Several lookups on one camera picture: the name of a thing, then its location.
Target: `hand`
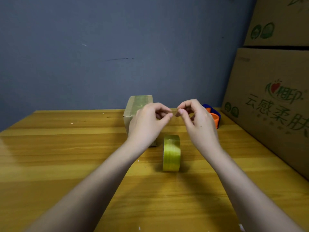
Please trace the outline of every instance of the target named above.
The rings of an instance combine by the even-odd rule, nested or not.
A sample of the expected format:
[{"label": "hand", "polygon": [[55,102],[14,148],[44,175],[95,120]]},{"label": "hand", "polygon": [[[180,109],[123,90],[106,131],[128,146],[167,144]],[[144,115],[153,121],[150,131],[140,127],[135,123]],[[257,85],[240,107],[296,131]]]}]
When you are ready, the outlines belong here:
[{"label": "hand", "polygon": [[130,122],[128,141],[141,147],[144,152],[158,137],[172,116],[171,109],[161,103],[145,105],[137,111]]},{"label": "hand", "polygon": [[192,143],[202,152],[219,148],[220,143],[212,115],[196,99],[182,102],[176,116],[181,116]]}]

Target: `left hand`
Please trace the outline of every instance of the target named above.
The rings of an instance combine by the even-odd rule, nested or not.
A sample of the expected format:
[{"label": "left hand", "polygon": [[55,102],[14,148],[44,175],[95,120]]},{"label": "left hand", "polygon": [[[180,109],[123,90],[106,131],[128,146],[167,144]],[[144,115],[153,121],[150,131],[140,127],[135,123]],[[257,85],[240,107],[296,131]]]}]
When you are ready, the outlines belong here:
[{"label": "left hand", "polygon": [[143,152],[159,136],[173,114],[161,103],[149,103],[139,109],[130,122],[128,141],[141,147]]}]

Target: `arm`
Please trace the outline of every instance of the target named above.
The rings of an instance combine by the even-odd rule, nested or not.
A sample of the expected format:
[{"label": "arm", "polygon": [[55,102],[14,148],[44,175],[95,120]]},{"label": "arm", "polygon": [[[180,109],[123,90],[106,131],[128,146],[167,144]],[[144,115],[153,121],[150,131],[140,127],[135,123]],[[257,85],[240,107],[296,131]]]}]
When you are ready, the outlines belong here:
[{"label": "arm", "polygon": [[169,122],[170,111],[160,103],[138,110],[126,142],[27,231],[93,231],[130,166]]},{"label": "arm", "polygon": [[245,231],[303,231],[221,148],[212,116],[196,99],[181,103],[178,109],[176,116],[181,115],[192,143],[218,174]]}]

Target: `blue tape dispenser handle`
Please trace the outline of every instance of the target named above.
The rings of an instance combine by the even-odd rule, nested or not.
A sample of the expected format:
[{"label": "blue tape dispenser handle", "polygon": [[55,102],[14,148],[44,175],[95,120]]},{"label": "blue tape dispenser handle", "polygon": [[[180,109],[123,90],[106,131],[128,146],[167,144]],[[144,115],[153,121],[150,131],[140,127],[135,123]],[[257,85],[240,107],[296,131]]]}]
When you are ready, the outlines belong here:
[{"label": "blue tape dispenser handle", "polygon": [[211,113],[214,113],[214,114],[218,115],[218,117],[219,117],[218,128],[219,128],[220,121],[221,121],[220,113],[218,111],[216,111],[212,106],[210,106],[208,104],[203,104],[202,106],[205,107],[205,108],[210,108],[211,109]]}]

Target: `cardboard box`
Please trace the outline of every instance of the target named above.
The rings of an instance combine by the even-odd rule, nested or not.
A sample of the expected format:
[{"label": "cardboard box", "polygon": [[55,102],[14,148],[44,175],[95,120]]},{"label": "cardboard box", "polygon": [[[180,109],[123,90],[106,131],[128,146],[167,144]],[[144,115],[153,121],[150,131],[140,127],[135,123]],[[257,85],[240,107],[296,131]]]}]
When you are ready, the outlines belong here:
[{"label": "cardboard box", "polygon": [[[132,120],[133,116],[136,115],[137,110],[152,102],[152,95],[138,95],[131,96],[129,98],[125,112],[123,113],[123,121],[125,122],[127,134],[129,133],[130,121]],[[156,141],[154,141],[150,146],[155,147]]]},{"label": "cardboard box", "polygon": [[222,112],[309,180],[309,51],[238,49]]},{"label": "cardboard box", "polygon": [[309,0],[257,0],[245,46],[309,46]]}]

